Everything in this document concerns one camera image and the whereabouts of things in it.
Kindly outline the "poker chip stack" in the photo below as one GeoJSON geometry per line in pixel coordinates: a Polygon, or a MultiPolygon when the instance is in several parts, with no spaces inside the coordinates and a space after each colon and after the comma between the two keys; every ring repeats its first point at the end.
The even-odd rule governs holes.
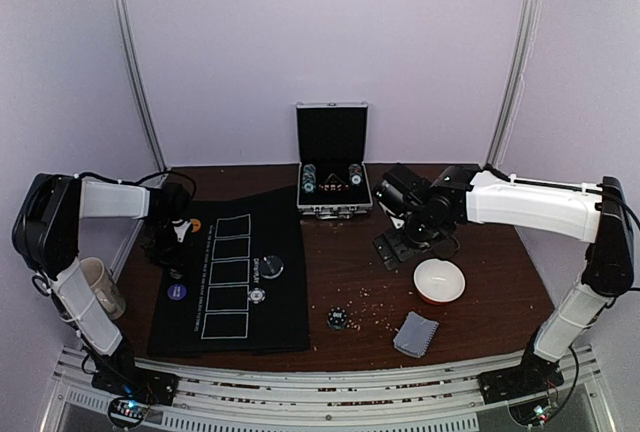
{"type": "Polygon", "coordinates": [[[342,330],[348,322],[347,311],[341,307],[333,307],[327,314],[327,324],[333,330],[342,330]]]}

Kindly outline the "purple small blind button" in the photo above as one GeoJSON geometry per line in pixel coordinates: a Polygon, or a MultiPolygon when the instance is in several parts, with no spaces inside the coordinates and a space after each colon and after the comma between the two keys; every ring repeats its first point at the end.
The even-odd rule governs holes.
{"type": "Polygon", "coordinates": [[[179,302],[187,297],[188,290],[184,284],[175,283],[168,287],[166,295],[167,298],[173,302],[179,302]]]}

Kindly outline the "black poker mat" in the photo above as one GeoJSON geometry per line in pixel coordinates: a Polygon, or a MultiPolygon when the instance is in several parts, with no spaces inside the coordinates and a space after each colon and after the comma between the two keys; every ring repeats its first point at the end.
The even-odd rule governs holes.
{"type": "Polygon", "coordinates": [[[295,187],[230,201],[194,201],[187,216],[198,219],[201,228],[187,235],[186,269],[162,277],[148,355],[308,349],[306,263],[295,187]],[[273,280],[259,273],[259,261],[268,255],[284,261],[284,271],[273,280]],[[188,290],[179,302],[166,295],[175,283],[188,290]],[[254,288],[266,291],[259,304],[248,300],[254,288]]]}

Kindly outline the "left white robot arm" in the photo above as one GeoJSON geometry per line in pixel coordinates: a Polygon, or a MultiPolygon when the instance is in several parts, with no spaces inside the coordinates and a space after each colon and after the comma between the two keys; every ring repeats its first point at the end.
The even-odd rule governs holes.
{"type": "Polygon", "coordinates": [[[142,181],[107,179],[93,173],[40,173],[18,212],[11,239],[27,267],[67,314],[89,349],[112,358],[103,372],[123,396],[137,394],[144,376],[123,355],[125,338],[90,290],[79,259],[80,221],[94,218],[140,220],[149,234],[145,254],[165,269],[186,269],[186,238],[192,229],[186,211],[193,193],[182,184],[158,188],[142,181]]]}

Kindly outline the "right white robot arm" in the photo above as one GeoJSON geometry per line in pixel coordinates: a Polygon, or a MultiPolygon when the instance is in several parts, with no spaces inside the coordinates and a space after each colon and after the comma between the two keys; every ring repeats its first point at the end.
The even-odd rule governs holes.
{"type": "Polygon", "coordinates": [[[549,182],[506,175],[490,165],[450,165],[434,180],[396,164],[374,188],[398,220],[395,235],[411,250],[432,250],[460,225],[500,224],[573,238],[587,246],[585,268],[532,335],[512,382],[535,392],[573,342],[634,284],[634,231],[639,220],[621,183],[549,182]]]}

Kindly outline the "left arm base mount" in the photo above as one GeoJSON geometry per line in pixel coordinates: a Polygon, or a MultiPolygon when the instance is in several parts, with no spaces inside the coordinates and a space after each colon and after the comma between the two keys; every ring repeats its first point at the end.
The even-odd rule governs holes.
{"type": "Polygon", "coordinates": [[[109,392],[107,418],[120,428],[129,430],[140,426],[154,406],[173,404],[179,378],[175,374],[150,369],[136,369],[137,382],[126,382],[114,373],[99,371],[93,375],[93,388],[109,392]]]}

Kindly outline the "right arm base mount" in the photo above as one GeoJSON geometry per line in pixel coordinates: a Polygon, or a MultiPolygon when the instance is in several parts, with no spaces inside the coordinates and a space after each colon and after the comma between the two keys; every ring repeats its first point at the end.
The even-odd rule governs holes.
{"type": "Polygon", "coordinates": [[[558,387],[564,384],[556,369],[549,375],[514,366],[483,372],[478,385],[485,404],[506,402],[510,417],[520,426],[544,425],[559,407],[558,387]]]}

